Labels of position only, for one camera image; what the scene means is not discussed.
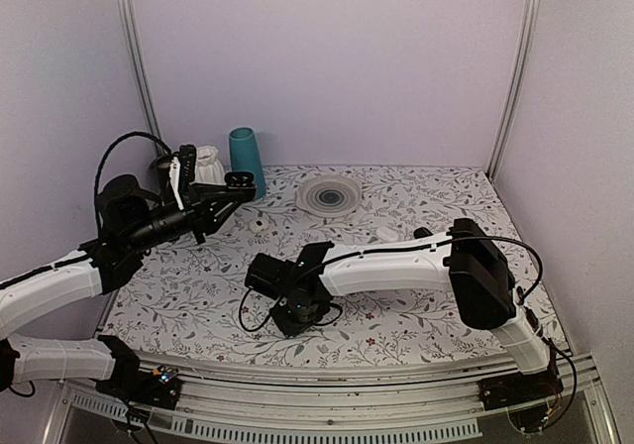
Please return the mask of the black earbud charging case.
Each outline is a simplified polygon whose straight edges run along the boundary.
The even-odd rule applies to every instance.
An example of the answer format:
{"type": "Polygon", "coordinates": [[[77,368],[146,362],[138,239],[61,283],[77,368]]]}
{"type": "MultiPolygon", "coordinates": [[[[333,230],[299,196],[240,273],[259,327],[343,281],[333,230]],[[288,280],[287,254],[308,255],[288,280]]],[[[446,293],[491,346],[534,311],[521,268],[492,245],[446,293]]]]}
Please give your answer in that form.
{"type": "Polygon", "coordinates": [[[249,171],[229,171],[224,176],[225,184],[229,188],[256,190],[255,176],[249,171]]]}

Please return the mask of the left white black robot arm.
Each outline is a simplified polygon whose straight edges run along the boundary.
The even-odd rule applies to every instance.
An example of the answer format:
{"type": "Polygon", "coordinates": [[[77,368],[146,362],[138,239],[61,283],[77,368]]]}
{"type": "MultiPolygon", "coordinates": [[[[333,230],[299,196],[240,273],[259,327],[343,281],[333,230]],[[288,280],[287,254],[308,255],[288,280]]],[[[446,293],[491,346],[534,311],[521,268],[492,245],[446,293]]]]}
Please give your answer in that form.
{"type": "Polygon", "coordinates": [[[31,321],[75,301],[125,286],[154,247],[191,233],[199,243],[254,199],[254,176],[229,172],[219,184],[187,183],[171,202],[141,189],[131,174],[111,179],[96,197],[96,239],[63,259],[1,284],[1,388],[34,380],[92,379],[126,398],[140,397],[151,374],[115,336],[83,341],[17,335],[31,321]]]}

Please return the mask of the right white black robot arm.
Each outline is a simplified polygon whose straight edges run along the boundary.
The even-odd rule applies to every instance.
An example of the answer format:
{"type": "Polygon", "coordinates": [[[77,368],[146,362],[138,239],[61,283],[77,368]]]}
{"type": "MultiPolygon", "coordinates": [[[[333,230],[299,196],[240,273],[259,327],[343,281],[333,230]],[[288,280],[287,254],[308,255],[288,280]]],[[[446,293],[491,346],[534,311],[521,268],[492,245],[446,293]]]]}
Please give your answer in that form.
{"type": "Polygon", "coordinates": [[[388,290],[449,292],[462,322],[490,332],[514,360],[519,372],[512,391],[532,400],[550,384],[554,352],[498,247],[503,241],[461,218],[445,233],[407,242],[310,243],[294,261],[257,254],[245,286],[274,300],[269,314],[287,338],[322,324],[336,297],[388,290]]]}

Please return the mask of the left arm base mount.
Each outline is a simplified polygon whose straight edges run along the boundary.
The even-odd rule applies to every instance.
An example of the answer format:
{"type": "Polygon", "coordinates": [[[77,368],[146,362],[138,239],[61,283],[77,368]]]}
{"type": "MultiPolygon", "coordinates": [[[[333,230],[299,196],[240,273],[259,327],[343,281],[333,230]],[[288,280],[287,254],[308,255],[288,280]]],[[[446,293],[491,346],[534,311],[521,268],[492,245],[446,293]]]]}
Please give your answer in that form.
{"type": "Polygon", "coordinates": [[[109,380],[96,381],[95,388],[126,404],[175,410],[182,385],[177,368],[159,365],[151,371],[136,370],[117,378],[112,376],[109,380]]]}

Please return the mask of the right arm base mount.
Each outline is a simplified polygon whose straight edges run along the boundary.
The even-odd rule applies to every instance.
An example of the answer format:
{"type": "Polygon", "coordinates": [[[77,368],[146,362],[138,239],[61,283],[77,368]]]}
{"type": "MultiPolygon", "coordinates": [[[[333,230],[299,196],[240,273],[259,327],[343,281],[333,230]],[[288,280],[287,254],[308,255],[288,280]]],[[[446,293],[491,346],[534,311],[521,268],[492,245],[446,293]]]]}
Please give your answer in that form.
{"type": "Polygon", "coordinates": [[[510,424],[524,434],[541,433],[555,417],[564,386],[557,372],[513,373],[477,382],[478,399],[486,411],[509,409],[510,424]]]}

